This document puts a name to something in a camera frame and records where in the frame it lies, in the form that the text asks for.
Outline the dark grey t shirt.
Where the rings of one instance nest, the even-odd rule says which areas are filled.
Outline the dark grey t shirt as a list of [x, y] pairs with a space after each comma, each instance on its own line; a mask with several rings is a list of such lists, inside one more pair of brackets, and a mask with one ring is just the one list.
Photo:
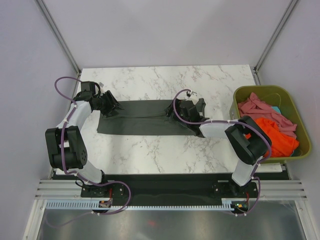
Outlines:
[[121, 101], [123, 110], [100, 115], [97, 132], [119, 136], [195, 136], [166, 116], [165, 109], [171, 103], [172, 100]]

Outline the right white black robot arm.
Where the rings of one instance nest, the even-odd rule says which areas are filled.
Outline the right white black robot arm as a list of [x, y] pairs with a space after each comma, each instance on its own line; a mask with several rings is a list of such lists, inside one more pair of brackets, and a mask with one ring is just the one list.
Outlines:
[[271, 149], [272, 141], [249, 116], [236, 120], [212, 120], [205, 117], [206, 103], [198, 100], [174, 99], [165, 109], [165, 116], [200, 138], [223, 138], [229, 140], [238, 163], [232, 173], [229, 191], [235, 197], [247, 191], [253, 179], [258, 161]]

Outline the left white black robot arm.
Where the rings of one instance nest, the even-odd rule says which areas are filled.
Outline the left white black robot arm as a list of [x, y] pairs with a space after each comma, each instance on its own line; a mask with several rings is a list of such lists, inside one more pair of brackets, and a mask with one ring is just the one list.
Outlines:
[[102, 180], [103, 171], [88, 160], [81, 129], [93, 111], [108, 116], [112, 111], [121, 109], [122, 106], [109, 90], [97, 94], [92, 91], [79, 92], [71, 100], [70, 109], [61, 123], [45, 132], [50, 166], [92, 185], [92, 191], [99, 197], [106, 196], [110, 185]]

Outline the pink t shirt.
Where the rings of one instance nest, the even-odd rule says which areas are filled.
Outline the pink t shirt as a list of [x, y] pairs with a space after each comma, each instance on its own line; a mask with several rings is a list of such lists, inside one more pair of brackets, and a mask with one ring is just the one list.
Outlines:
[[240, 116], [250, 116], [253, 120], [258, 118], [266, 118], [276, 122], [280, 132], [297, 138], [295, 131], [297, 129], [297, 124], [291, 122], [289, 119], [284, 117], [282, 114], [275, 112], [272, 106], [262, 101], [258, 96], [252, 92], [247, 100], [237, 104]]

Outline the teal cloth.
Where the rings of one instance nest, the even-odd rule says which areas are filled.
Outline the teal cloth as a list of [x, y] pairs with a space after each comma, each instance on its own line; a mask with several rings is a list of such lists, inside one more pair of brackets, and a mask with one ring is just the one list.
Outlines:
[[277, 106], [272, 106], [271, 107], [275, 112], [277, 112], [278, 114], [281, 114], [280, 109]]

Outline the olive green plastic bin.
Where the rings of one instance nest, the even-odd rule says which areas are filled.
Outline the olive green plastic bin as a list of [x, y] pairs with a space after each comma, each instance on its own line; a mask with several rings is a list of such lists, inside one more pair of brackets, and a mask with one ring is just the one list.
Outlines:
[[274, 136], [272, 155], [265, 163], [287, 163], [309, 156], [312, 144], [291, 95], [276, 85], [242, 86], [233, 94], [229, 115], [238, 119], [244, 115], [256, 120], [268, 119], [291, 141], [281, 144]]

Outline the orange t shirt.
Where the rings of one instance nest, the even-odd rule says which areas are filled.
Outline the orange t shirt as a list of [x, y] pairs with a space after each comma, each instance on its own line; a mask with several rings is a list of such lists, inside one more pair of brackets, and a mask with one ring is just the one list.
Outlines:
[[271, 140], [271, 158], [290, 157], [300, 145], [295, 137], [280, 132], [276, 122], [263, 117], [254, 121]]

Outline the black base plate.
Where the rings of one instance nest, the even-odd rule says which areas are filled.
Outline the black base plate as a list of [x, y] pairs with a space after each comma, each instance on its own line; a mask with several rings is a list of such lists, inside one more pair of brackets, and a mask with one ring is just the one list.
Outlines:
[[200, 205], [220, 204], [222, 199], [258, 196], [254, 181], [241, 187], [229, 173], [113, 174], [102, 179], [107, 186], [82, 185], [82, 198], [108, 198], [116, 205]]

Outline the aluminium front rail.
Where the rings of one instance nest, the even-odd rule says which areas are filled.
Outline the aluminium front rail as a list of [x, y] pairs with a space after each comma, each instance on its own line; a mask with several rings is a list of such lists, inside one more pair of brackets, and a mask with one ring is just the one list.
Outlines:
[[[261, 180], [260, 198], [264, 201], [306, 201], [307, 194], [300, 180]], [[72, 180], [41, 180], [36, 199], [79, 200], [81, 189]]]

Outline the left aluminium frame post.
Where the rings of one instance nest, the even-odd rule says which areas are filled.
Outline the left aluminium frame post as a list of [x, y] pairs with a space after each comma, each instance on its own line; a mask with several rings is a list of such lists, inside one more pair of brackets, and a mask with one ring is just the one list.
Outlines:
[[70, 48], [67, 45], [67, 42], [65, 41], [61, 31], [59, 30], [59, 27], [54, 20], [52, 14], [50, 13], [49, 8], [47, 7], [44, 0], [35, 0], [34, 1], [39, 8], [40, 12], [42, 13], [45, 21], [47, 22], [50, 30], [52, 31], [55, 39], [57, 40], [58, 44], [60, 45], [61, 49], [63, 50], [65, 56], [67, 57], [69, 63], [71, 64], [73, 70], [76, 72], [77, 76], [79, 77], [81, 75], [81, 68], [79, 67], [76, 59], [74, 58]]

